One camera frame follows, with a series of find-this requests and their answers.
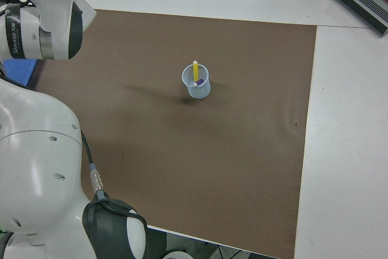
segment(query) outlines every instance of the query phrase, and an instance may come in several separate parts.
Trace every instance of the brown mat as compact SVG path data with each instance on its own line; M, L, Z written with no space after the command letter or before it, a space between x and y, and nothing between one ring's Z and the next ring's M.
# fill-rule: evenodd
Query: brown mat
M37 89L74 110L106 191L150 225L293 258L315 33L100 10ZM203 100L181 81L193 60L210 73Z

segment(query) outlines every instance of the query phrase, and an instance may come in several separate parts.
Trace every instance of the white table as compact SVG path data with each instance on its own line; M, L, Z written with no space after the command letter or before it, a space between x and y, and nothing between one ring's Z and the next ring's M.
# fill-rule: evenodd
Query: white table
M388 257L387 37L335 0L87 1L109 10L318 25L295 258Z

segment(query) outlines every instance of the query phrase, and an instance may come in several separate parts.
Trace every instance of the marker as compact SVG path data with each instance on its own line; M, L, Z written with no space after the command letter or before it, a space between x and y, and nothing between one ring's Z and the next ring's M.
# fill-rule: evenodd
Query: marker
M200 86L203 82L205 82L203 79L197 80L194 82L193 86L194 87Z
M194 82L195 82L195 81L197 81L199 79L199 76L198 76L198 62L197 61L193 62L193 75L194 75Z

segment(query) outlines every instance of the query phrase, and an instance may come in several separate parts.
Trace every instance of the yellow marker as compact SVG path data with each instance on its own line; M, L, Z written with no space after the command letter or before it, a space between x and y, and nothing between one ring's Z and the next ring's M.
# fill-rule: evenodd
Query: yellow marker
M194 74L194 82L199 80L198 76L198 62L194 61L193 62L193 74Z

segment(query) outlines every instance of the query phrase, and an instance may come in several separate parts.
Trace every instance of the plastic cup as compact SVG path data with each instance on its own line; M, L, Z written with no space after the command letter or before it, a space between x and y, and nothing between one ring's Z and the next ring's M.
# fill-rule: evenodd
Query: plastic cup
M182 81L184 85L186 85L189 95L192 98L202 99L210 93L210 81L209 71L207 71L206 67L201 64L198 64L198 77L203 79L204 82L195 87L193 64L188 65L182 72Z

